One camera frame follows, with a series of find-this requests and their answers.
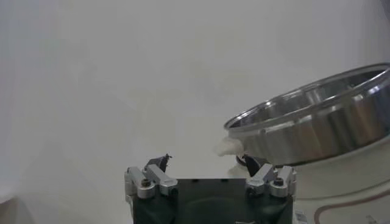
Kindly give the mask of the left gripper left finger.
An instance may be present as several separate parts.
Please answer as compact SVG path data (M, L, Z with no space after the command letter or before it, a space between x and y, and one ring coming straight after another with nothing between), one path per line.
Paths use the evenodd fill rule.
M169 197L177 191L178 180L165 173L171 158L166 154L150 159L142 169L137 166L128 167L124 172L125 199L137 197L147 200L154 198L157 192Z

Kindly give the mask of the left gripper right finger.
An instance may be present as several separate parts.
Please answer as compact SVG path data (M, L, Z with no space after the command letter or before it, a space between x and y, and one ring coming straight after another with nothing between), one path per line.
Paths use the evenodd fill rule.
M245 187L248 196L257 197L268 192L271 196L285 198L296 195L296 171L291 166L277 169L265 159L243 155L249 178Z

